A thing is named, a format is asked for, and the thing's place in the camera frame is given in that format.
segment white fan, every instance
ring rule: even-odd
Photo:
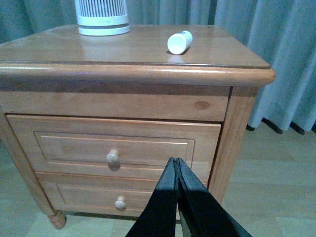
[[[110,36],[130,31],[125,0],[75,0],[79,33]]]

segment bedside table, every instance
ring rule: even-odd
[[[192,45],[172,55],[182,30]],[[257,88],[274,77],[214,26],[62,26],[0,45],[1,140],[58,229],[67,210],[139,216],[169,157],[221,202]]]

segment curtain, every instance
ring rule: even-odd
[[[248,124],[282,130],[316,122],[316,1],[126,0],[131,24],[215,24],[265,59],[276,80],[258,92]],[[0,43],[75,24],[73,0],[1,0]]]
[[[276,72],[259,90],[248,124],[262,118],[287,130],[316,121],[316,1],[220,0],[215,24],[260,55]]]

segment floor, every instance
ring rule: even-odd
[[[278,135],[264,123],[246,131],[223,206],[254,237],[315,237],[316,134]],[[0,209],[1,237],[123,237],[134,223],[70,213],[62,230],[53,229],[3,145]]]

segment wooden knob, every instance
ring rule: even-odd
[[[126,209],[126,202],[124,197],[118,197],[118,200],[115,202],[115,207],[119,211],[125,211]]]
[[[119,166],[119,152],[111,150],[110,153],[107,154],[107,163],[109,165]]]

